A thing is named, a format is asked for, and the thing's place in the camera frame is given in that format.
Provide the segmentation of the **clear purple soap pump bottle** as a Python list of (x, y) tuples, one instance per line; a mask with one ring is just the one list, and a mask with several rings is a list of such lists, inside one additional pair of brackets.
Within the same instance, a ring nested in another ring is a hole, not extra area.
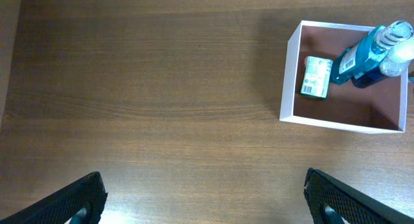
[(387, 78), (398, 77), (413, 60), (413, 36), (394, 46), (380, 64), (351, 78), (355, 87), (363, 89)]

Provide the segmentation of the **green white small box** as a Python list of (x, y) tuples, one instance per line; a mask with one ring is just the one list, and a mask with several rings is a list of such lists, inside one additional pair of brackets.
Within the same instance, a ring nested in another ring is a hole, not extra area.
[(304, 61), (305, 73), (300, 94), (326, 99), (329, 89), (333, 61), (327, 58), (307, 56)]

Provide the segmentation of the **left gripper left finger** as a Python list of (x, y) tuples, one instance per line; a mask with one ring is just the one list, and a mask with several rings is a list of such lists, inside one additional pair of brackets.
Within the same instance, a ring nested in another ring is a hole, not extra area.
[(99, 223), (107, 195), (100, 172), (91, 172), (1, 223)]

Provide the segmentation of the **blue mouthwash bottle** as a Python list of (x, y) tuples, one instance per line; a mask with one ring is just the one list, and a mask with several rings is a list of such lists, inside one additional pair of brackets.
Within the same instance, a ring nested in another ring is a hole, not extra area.
[(389, 26), (379, 25), (353, 47), (342, 52), (332, 65), (330, 82), (342, 85), (352, 77), (377, 67), (387, 54), (410, 39), (412, 25), (398, 20)]

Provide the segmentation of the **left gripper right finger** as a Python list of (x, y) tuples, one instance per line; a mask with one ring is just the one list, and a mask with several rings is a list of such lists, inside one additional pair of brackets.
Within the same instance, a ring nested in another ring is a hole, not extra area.
[(413, 218), (314, 168), (307, 170), (303, 194), (315, 223), (413, 224)]

